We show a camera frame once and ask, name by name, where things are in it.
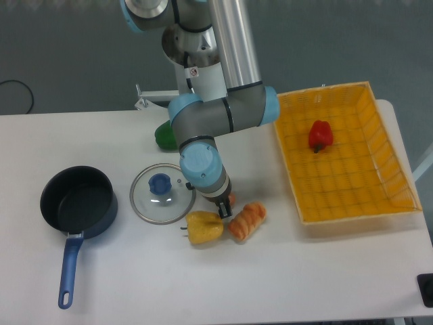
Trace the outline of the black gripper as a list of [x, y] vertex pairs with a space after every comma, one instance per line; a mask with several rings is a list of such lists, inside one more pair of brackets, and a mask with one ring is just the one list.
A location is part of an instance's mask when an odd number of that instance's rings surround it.
[[195, 188], [193, 185], [191, 185], [190, 182], [187, 182], [185, 184], [186, 188], [188, 190], [196, 190], [198, 191], [203, 197], [205, 197], [206, 200], [209, 200], [210, 202], [213, 202], [217, 204], [219, 209], [219, 217], [221, 219], [225, 219], [228, 217], [231, 217], [233, 215], [231, 204], [230, 204], [230, 194], [231, 194], [231, 181], [230, 179], [226, 179], [222, 186], [213, 191], [213, 192], [205, 192], [201, 188]]

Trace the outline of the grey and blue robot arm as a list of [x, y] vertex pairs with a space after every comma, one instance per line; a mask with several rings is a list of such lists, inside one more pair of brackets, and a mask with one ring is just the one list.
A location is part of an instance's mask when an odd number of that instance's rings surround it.
[[277, 120], [277, 94], [263, 84], [245, 1], [122, 1], [128, 25], [163, 29], [179, 93], [168, 105], [180, 168], [191, 187], [232, 214], [231, 180], [216, 137]]

